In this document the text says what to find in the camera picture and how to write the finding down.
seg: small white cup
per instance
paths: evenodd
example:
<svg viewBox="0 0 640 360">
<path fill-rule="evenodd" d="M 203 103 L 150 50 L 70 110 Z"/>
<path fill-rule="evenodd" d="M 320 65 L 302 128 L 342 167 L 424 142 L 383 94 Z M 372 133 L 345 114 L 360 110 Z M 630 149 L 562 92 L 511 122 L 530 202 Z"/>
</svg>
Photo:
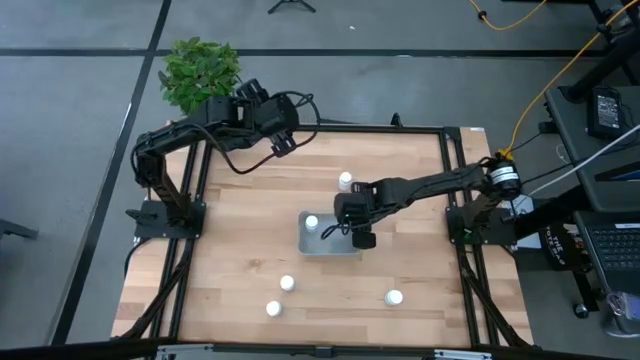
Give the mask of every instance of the small white cup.
<svg viewBox="0 0 640 360">
<path fill-rule="evenodd" d="M 293 291 L 296 287 L 296 281 L 293 280 L 293 277 L 289 275 L 285 275 L 280 279 L 280 288 L 284 291 Z"/>
<path fill-rule="evenodd" d="M 402 302 L 402 293 L 398 290 L 391 290 L 384 296 L 384 302 L 389 306 L 396 306 Z"/>
<path fill-rule="evenodd" d="M 342 191 L 347 191 L 351 187 L 352 180 L 353 178 L 351 177 L 350 173 L 343 172 L 342 174 L 340 174 L 340 178 L 338 178 L 338 187 Z"/>
<path fill-rule="evenodd" d="M 282 314 L 282 305 L 277 301 L 272 301 L 267 304 L 267 314 L 271 317 L 280 316 Z"/>
<path fill-rule="evenodd" d="M 318 217 L 315 215 L 309 215 L 304 220 L 304 226 L 307 228 L 308 232 L 314 232 L 318 228 Z"/>
</svg>

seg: wooden tabletop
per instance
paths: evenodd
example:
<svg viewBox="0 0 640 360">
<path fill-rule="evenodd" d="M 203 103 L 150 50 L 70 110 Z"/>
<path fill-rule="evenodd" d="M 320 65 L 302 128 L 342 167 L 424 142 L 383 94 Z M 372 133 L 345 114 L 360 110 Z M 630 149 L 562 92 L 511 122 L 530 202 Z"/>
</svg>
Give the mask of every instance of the wooden tabletop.
<svg viewBox="0 0 640 360">
<path fill-rule="evenodd" d="M 468 163 L 488 155 L 484 131 L 461 129 Z M 296 133 L 298 140 L 309 133 Z M 270 153 L 266 141 L 231 158 L 247 168 Z M 452 164 L 455 152 L 450 146 Z M 187 151 L 171 154 L 167 168 L 179 184 Z M 357 257 L 310 258 L 298 251 L 298 214 L 331 213 L 338 176 L 356 181 L 416 178 L 441 172 L 438 138 L 422 134 L 321 132 L 309 145 L 244 176 L 214 155 L 204 200 L 205 228 L 197 240 L 179 338 L 188 341 L 270 344 L 468 347 L 455 250 L 444 222 L 446 196 L 415 202 L 374 225 L 375 249 Z M 194 179 L 199 166 L 194 169 Z M 113 335 L 128 330 L 157 292 L 167 240 L 152 240 L 131 259 Z M 491 293 L 527 341 L 531 333 L 513 259 L 485 246 Z M 283 275 L 296 289 L 282 291 Z M 384 295 L 398 289 L 402 304 Z M 271 318 L 272 300 L 283 308 Z M 163 333 L 173 300 L 168 301 Z M 486 342 L 482 307 L 476 301 Z"/>
</svg>

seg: potted plant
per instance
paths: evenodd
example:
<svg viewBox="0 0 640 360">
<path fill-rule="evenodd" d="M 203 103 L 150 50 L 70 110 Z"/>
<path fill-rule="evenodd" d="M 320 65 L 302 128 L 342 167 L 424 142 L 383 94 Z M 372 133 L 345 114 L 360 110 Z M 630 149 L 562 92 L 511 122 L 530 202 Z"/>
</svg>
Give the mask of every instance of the potted plant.
<svg viewBox="0 0 640 360">
<path fill-rule="evenodd" d="M 159 71 L 163 99 L 189 115 L 211 96 L 229 96 L 238 82 L 238 54 L 229 44 L 200 42 L 199 37 L 173 43 Z"/>
</svg>

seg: black floor stripe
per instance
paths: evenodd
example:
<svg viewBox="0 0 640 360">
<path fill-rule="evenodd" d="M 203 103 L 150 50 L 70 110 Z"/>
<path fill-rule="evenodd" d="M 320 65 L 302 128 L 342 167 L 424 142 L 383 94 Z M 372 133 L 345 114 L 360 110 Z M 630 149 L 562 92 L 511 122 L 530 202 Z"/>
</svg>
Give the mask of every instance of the black floor stripe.
<svg viewBox="0 0 640 360">
<path fill-rule="evenodd" d="M 82 296 L 82 290 L 87 280 L 89 268 L 91 267 L 91 261 L 93 260 L 93 255 L 98 245 L 98 239 L 100 238 L 100 232 L 104 225 L 109 203 L 111 202 L 118 173 L 120 172 L 120 166 L 127 149 L 127 144 L 129 143 L 129 138 L 131 137 L 131 131 L 136 120 L 138 108 L 140 107 L 142 94 L 144 93 L 144 88 L 147 84 L 149 73 L 151 72 L 151 65 L 154 59 L 152 53 L 158 48 L 158 42 L 160 41 L 160 35 L 162 34 L 170 6 L 171 0 L 163 0 L 160 14 L 158 15 L 149 47 L 147 48 L 148 55 L 142 63 L 142 68 L 140 69 L 140 74 L 138 75 L 138 80 L 133 95 L 131 96 L 130 107 L 122 124 L 122 129 L 120 130 L 105 177 L 100 186 L 98 197 L 89 216 L 89 222 L 80 242 L 78 253 L 76 254 L 76 261 L 72 267 L 73 275 L 67 281 L 63 292 L 64 302 L 58 307 L 56 317 L 54 317 L 52 323 L 52 329 L 55 326 L 55 330 L 52 331 L 53 334 L 51 336 L 52 345 L 65 344 L 69 336 L 73 318 Z"/>
<path fill-rule="evenodd" d="M 151 51 L 153 56 L 166 56 L 169 49 Z M 558 58 L 573 57 L 578 50 L 447 50 L 447 49 L 237 49 L 238 55 L 248 56 L 379 56 L 416 58 Z M 145 49 L 28 49 L 0 48 L 0 56 L 61 56 L 61 57 L 131 57 L 147 56 Z M 604 57 L 605 50 L 587 50 L 584 58 Z"/>
</svg>

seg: gray floor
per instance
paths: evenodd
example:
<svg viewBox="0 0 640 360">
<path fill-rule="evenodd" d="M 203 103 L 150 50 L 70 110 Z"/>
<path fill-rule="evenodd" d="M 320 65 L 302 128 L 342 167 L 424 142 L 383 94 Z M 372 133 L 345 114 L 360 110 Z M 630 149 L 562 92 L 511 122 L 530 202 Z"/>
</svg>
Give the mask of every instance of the gray floor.
<svg viewBox="0 0 640 360">
<path fill-rule="evenodd" d="M 315 15 L 285 5 L 267 16 L 275 0 L 174 1 L 160 47 L 199 35 L 241 49 L 577 49 L 594 27 L 588 8 L 581 5 L 548 5 L 522 28 L 495 33 L 478 23 L 464 0 L 309 2 L 318 8 Z M 517 19 L 532 6 L 479 2 L 498 24 Z M 5 1 L 3 10 L 10 11 L 0 14 L 0 47 L 146 48 L 160 5 L 160 0 L 115 1 L 109 6 L 97 1 Z M 36 21 L 44 25 L 36 26 Z M 0 243 L 0 348 L 46 341 L 141 61 L 0 57 L 0 218 L 40 229 L 36 241 L 6 237 Z M 330 119 L 384 124 L 399 112 L 406 124 L 484 127 L 495 150 L 509 141 L 522 110 L 566 61 L 243 57 L 241 75 L 258 78 L 271 91 L 314 93 L 323 117 Z M 593 65 L 593 60 L 579 61 L 559 84 L 570 84 Z M 161 59 L 154 61 L 130 145 L 138 134 L 179 117 L 161 99 L 155 74 L 163 66 Z M 627 84 L 618 73 L 608 83 Z M 536 123 L 546 117 L 542 105 L 536 106 L 520 139 L 535 134 Z M 557 137 L 545 136 L 519 150 L 523 177 L 562 164 L 557 144 Z M 125 161 L 71 342 L 104 340 L 110 334 L 134 228 L 124 210 L 138 207 L 143 196 Z M 538 345 L 637 358 L 638 340 L 606 336 L 597 316 L 573 317 L 570 304 L 579 295 L 569 274 L 537 271 L 520 276 Z M 240 356 L 246 358 L 218 355 Z"/>
</svg>

